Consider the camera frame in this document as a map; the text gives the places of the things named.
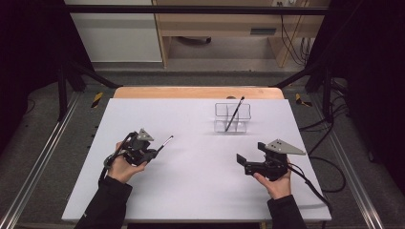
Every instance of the black pen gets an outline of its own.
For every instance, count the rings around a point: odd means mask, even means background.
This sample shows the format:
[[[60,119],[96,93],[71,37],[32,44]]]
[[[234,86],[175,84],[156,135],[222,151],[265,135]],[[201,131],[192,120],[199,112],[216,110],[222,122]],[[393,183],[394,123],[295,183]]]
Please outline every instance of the black pen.
[[[241,106],[241,104],[242,104],[242,102],[244,101],[244,99],[245,99],[245,97],[244,97],[244,96],[242,96],[241,100],[239,101],[238,106],[236,107],[235,112],[233,113],[233,116],[230,118],[230,121],[229,121],[229,123],[228,123],[228,125],[227,125],[227,127],[226,127],[226,129],[225,129],[225,131],[226,131],[226,132],[227,132],[227,130],[229,129],[230,124],[232,123],[233,118],[235,118],[235,115],[236,115],[236,113],[238,112],[239,107]]]
[[[163,147],[173,138],[173,136],[171,135],[161,146],[160,148],[158,148],[158,152],[161,151],[161,149],[163,149]]]

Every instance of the transparent box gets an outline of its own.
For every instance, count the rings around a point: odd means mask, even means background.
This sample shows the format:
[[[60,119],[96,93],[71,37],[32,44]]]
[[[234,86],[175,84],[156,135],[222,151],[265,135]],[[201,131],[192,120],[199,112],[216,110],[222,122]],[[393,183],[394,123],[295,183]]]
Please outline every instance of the transparent box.
[[[218,133],[245,133],[250,120],[250,104],[241,104],[232,119],[239,103],[215,104],[214,131]]]

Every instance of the white table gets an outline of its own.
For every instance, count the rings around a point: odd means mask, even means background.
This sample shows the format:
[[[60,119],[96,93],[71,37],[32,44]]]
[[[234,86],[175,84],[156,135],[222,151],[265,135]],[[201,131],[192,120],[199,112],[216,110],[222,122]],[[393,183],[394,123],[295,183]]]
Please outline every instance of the white table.
[[[305,150],[289,103],[285,99],[245,99],[251,106],[247,133],[214,132],[215,104],[226,99],[112,98],[102,117],[93,145],[80,172],[62,219],[78,221],[97,189],[103,160],[130,132],[144,128],[155,141],[152,149],[174,138],[129,182],[134,187],[127,202],[126,220],[132,222],[266,221],[271,216],[266,189],[244,167],[264,161],[257,143],[280,138]],[[288,156],[301,167],[320,192],[308,156]],[[292,193],[304,220],[330,220],[326,205],[304,181],[292,175]]]

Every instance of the gray floor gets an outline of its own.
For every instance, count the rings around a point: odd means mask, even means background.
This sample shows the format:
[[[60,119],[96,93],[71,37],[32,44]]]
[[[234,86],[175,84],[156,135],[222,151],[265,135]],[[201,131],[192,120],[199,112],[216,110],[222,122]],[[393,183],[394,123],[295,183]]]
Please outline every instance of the gray floor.
[[[118,65],[97,65],[97,71],[106,78],[123,85],[200,85],[200,86],[268,86],[293,75],[302,67],[288,62],[283,69],[277,67],[265,38],[213,38],[210,44],[194,44],[174,40],[169,65],[126,65],[118,71]],[[57,140],[52,155],[45,161],[40,179],[32,186],[33,191],[25,202],[15,228],[57,228],[72,224],[61,220],[67,197],[75,186],[81,166],[92,144],[96,127],[114,90],[108,89],[84,76],[88,84],[78,96],[63,135]],[[283,89],[299,127],[310,125],[321,119],[319,114],[320,93],[306,94],[303,86],[306,78]],[[91,108],[96,93],[103,96],[96,108]],[[299,94],[304,101],[314,106],[295,103]],[[41,155],[48,138],[57,125],[57,87],[51,84],[30,95],[32,111],[27,113],[12,141],[0,159],[0,214],[10,209],[18,192],[30,174],[32,166]],[[337,99],[334,107],[344,104]],[[348,180],[346,188],[339,193],[325,193],[333,207],[332,221],[327,228],[405,228],[405,198],[397,190],[386,169],[381,164],[370,163],[367,149],[362,143],[351,119],[343,110],[336,119],[329,137],[313,152],[313,156],[329,159],[339,165]],[[312,132],[302,132],[302,138],[310,151],[325,134],[320,125]],[[348,163],[340,157],[346,156]],[[313,168],[323,189],[336,189],[342,179],[329,165],[312,161]],[[318,223],[310,228],[320,228]]]

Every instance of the person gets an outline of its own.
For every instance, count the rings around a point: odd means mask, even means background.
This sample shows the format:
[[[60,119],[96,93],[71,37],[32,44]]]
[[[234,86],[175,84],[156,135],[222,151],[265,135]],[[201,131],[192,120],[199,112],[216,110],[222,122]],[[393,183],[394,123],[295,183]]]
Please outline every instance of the person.
[[[123,156],[118,156],[108,170],[106,178],[98,184],[96,194],[75,229],[120,229],[125,219],[126,202],[132,192],[132,186],[127,182],[136,173],[144,171],[146,164],[147,162],[143,162],[134,167]],[[275,181],[269,181],[258,173],[253,176],[270,194],[271,199],[267,202],[267,206],[272,217],[273,229],[307,228],[291,194],[290,170]]]
[[[145,170],[147,162],[139,166],[130,165],[123,156],[118,156],[107,176],[98,184],[98,189],[87,206],[75,229],[118,229],[122,227],[126,213],[126,202],[132,186],[128,180]]]
[[[262,175],[253,175],[267,189],[271,199],[267,202],[273,229],[306,229],[294,196],[291,193],[291,170],[275,181]]]

